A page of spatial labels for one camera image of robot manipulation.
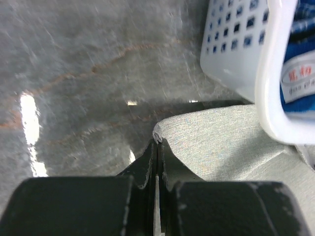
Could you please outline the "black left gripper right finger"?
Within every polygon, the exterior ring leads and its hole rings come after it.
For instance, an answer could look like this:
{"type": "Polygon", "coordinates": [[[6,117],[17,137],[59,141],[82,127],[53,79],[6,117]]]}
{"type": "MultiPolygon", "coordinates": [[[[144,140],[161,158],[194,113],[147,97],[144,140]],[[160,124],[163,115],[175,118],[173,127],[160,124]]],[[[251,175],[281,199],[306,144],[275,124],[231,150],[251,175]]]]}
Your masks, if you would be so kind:
{"type": "Polygon", "coordinates": [[[291,190],[274,181],[204,181],[157,146],[161,231],[166,236],[308,236],[291,190]]]}

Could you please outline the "grey cloth napkin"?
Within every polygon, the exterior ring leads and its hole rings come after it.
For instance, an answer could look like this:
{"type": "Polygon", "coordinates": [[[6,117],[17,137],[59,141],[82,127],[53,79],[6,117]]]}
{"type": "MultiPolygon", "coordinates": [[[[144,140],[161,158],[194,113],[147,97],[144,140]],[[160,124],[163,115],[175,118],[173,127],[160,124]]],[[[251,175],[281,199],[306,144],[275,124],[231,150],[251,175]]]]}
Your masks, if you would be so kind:
{"type": "Polygon", "coordinates": [[[206,180],[272,180],[314,184],[314,169],[294,147],[271,139],[254,105],[215,108],[157,123],[153,138],[206,180]]]}

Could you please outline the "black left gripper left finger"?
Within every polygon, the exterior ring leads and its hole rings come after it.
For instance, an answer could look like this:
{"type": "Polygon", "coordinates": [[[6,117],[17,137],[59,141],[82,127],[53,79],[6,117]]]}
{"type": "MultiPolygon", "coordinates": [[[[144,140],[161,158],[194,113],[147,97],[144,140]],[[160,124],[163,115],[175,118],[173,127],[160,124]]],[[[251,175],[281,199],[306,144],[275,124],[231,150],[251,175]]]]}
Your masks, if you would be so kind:
{"type": "Polygon", "coordinates": [[[3,236],[151,236],[154,142],[116,176],[34,177],[13,192],[3,236]]]}

